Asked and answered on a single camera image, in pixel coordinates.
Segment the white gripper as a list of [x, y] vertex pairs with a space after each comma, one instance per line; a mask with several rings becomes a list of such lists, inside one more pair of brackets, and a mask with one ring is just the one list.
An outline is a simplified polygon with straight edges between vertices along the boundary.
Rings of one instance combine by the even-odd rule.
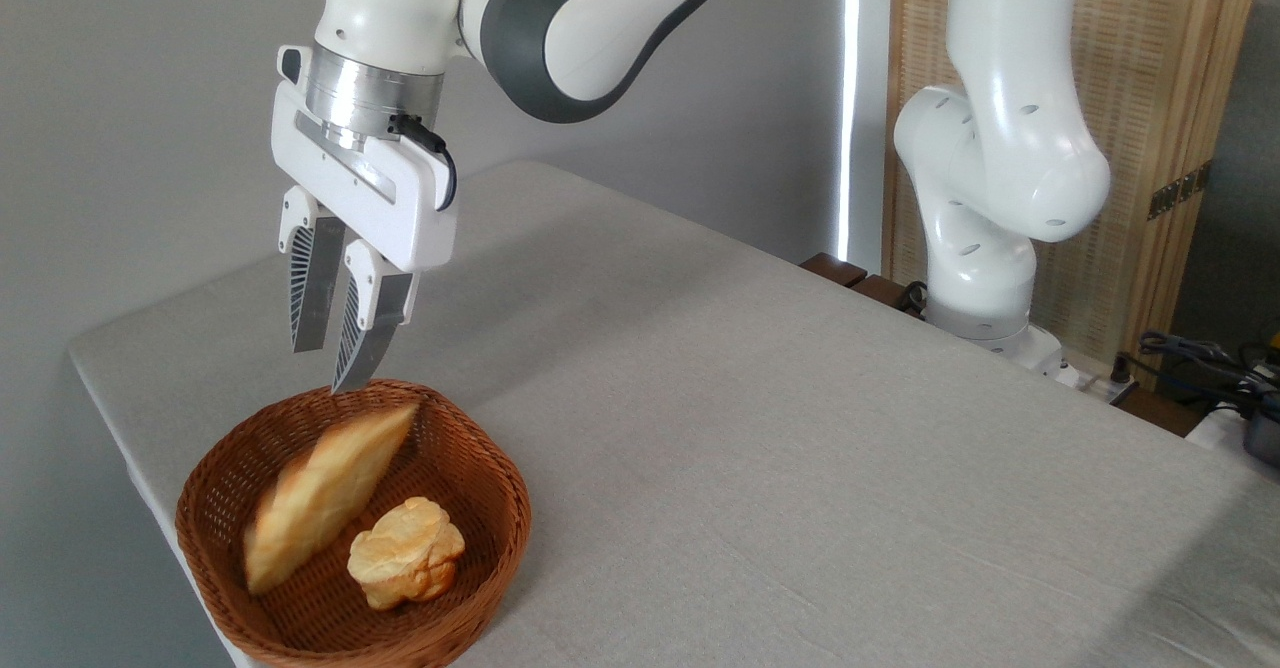
[[278, 232], [289, 258], [291, 346], [294, 353], [324, 346], [348, 227], [364, 241], [343, 253], [332, 393], [352, 393], [369, 384], [410, 320], [413, 273], [451, 258], [457, 177], [433, 131], [443, 65], [283, 45], [276, 70], [271, 154], [294, 182]]

